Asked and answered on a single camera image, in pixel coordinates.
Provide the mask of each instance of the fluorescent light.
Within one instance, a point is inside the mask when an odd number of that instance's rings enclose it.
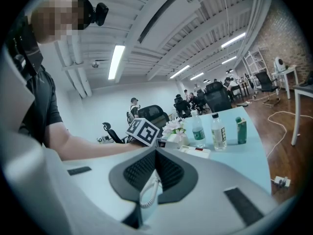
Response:
[[[202,73],[200,73],[200,74],[198,74],[198,75],[196,75],[196,76],[190,78],[190,80],[194,80],[195,78],[200,77],[200,76],[202,76],[203,74],[204,74],[204,73],[202,72]]]
[[[109,77],[108,77],[109,80],[115,79],[118,64],[119,64],[119,61],[121,61],[121,57],[122,57],[122,54],[124,52],[124,49],[125,49],[125,46],[123,46],[123,45],[116,45],[115,46],[115,49],[113,52],[113,57],[111,60],[111,65],[110,65],[110,71],[109,71]]]
[[[238,37],[233,38],[232,40],[229,40],[228,42],[226,42],[225,44],[223,44],[221,47],[224,48],[225,46],[231,44],[232,42],[238,40],[239,38],[242,38],[246,35],[246,33],[243,33],[241,35],[239,35]]]
[[[223,65],[223,64],[225,64],[225,63],[227,63],[227,62],[229,62],[230,60],[235,59],[235,58],[237,58],[237,56],[234,56],[234,57],[232,57],[232,58],[229,58],[228,60],[226,60],[226,61],[222,62],[222,65]]]
[[[185,69],[189,68],[190,65],[185,66],[184,68],[182,68],[181,70],[179,70],[178,72],[176,72],[173,76],[171,76],[170,78],[176,77],[178,74],[182,73]]]

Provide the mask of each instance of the water bottle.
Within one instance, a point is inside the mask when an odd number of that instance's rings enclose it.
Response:
[[[198,115],[198,111],[192,111],[192,133],[196,141],[196,147],[204,148],[205,146],[205,134],[202,126],[201,119]]]
[[[225,126],[219,118],[218,113],[212,114],[211,130],[213,136],[213,145],[216,151],[225,150],[227,146]]]

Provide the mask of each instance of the brick wall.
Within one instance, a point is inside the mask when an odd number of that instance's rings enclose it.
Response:
[[[273,61],[276,56],[289,66],[297,65],[299,83],[313,70],[312,54],[305,36],[282,0],[272,0],[268,15],[249,51],[257,47],[262,48],[261,54],[269,73],[275,72]],[[236,67],[237,74],[246,73],[241,64]],[[288,74],[288,81],[290,87],[295,84],[293,72]]]

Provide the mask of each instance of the ceiling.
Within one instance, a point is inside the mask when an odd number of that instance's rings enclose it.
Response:
[[[221,45],[249,29],[249,23],[253,23],[254,3],[257,7],[257,0],[226,0],[227,11],[224,0],[181,0],[185,7],[178,5],[175,11],[175,2],[170,1],[175,0],[90,0],[93,6],[103,2],[109,8],[103,26],[91,24],[81,35],[85,70],[92,89],[134,76],[140,77],[141,81],[167,81],[186,65],[190,67],[175,77],[176,80],[218,69],[221,62],[238,55],[245,38],[226,48]],[[157,12],[160,14],[158,18],[154,17]],[[167,20],[164,20],[165,13],[168,13]],[[188,18],[175,26],[178,22],[175,20],[184,17]],[[144,30],[148,34],[139,42]],[[108,81],[115,45],[125,45],[125,51],[115,80]],[[93,68],[91,64],[96,59],[105,61]]]

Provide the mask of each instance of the floor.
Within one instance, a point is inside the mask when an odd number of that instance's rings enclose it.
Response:
[[[258,93],[257,99],[266,96],[266,93]],[[248,95],[242,99],[236,99],[233,103],[235,107],[236,103],[244,102],[252,98],[252,95]],[[295,100],[294,92],[291,91],[291,98],[287,99],[285,90],[280,91],[281,101],[273,108],[265,106],[260,101],[251,101],[245,110],[251,117],[264,146],[265,152],[268,155],[272,148],[283,137],[285,130],[283,127],[269,122],[267,119],[270,115],[279,111],[287,111],[295,113]],[[301,96],[301,114],[313,117],[313,99],[307,96]],[[313,119],[307,117],[301,117],[299,134],[295,146],[291,145],[291,139],[294,126],[294,115],[286,113],[277,113],[271,120],[281,123],[287,129],[285,138],[279,145],[273,150],[268,157],[268,164],[270,170],[270,176],[272,179],[275,176],[285,177],[291,179],[291,186],[289,188],[278,188],[272,184],[272,195],[279,202],[284,202],[292,196],[300,193],[307,175],[312,171],[311,162],[313,158]]]

